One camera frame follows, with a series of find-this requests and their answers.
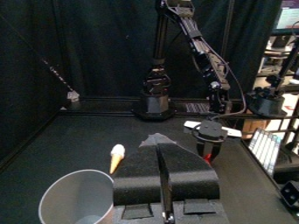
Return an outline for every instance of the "white cup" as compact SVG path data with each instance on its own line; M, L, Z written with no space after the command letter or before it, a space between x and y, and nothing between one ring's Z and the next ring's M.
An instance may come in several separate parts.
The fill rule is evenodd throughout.
M75 171L61 177L41 197L41 224L111 224L113 180L96 170Z

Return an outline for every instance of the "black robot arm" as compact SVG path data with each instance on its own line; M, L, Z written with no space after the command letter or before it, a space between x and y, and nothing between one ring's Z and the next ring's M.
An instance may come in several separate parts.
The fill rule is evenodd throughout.
M208 87L209 112L227 114L231 111L228 98L229 84L225 80L227 63L203 39L193 16L191 0L156 0L157 23L153 44L153 65L144 78L141 114L149 118L164 119L173 113L168 107L168 87L171 79L164 70L164 42L167 22L171 19L181 28L191 46L196 69Z

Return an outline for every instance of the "dark curtain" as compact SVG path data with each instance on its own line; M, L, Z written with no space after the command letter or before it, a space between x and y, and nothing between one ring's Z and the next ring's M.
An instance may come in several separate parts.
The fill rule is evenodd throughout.
M247 92L282 1L236 0L225 60ZM220 52L229 0L193 0L203 36ZM139 96L152 62L155 0L1 1L0 13L81 96ZM48 121L67 89L0 18L0 159ZM179 27L169 23L171 97L205 97ZM231 96L239 98L231 81Z
M220 53L229 2L235 3L225 60L244 92L251 90L282 1L193 0L195 20L205 40ZM59 1L73 86L85 96L139 96L151 67L155 42L155 0ZM187 41L168 25L165 67L171 97L205 97L205 85ZM239 89L231 78L231 96Z
M57 112L67 91L23 41L63 74L52 1L1 1L0 13L1 160Z

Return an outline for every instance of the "black backdrop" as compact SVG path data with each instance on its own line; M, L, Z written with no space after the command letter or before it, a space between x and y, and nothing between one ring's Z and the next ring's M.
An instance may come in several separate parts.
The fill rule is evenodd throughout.
M220 52L233 4L225 60L244 92L258 67L282 1L193 0L203 36ZM84 96L139 96L152 61L155 0L1 1L0 13ZM49 120L67 89L0 18L0 159ZM179 33L168 26L168 45ZM184 36L169 45L171 97L205 97ZM239 98L231 82L231 96Z

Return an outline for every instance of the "toy ice cream cone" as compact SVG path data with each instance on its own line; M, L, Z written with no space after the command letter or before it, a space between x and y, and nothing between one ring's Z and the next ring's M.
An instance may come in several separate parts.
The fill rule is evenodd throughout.
M112 174L117 168L121 159L125 156L125 148L121 144L117 144L111 151L111 165L109 174Z

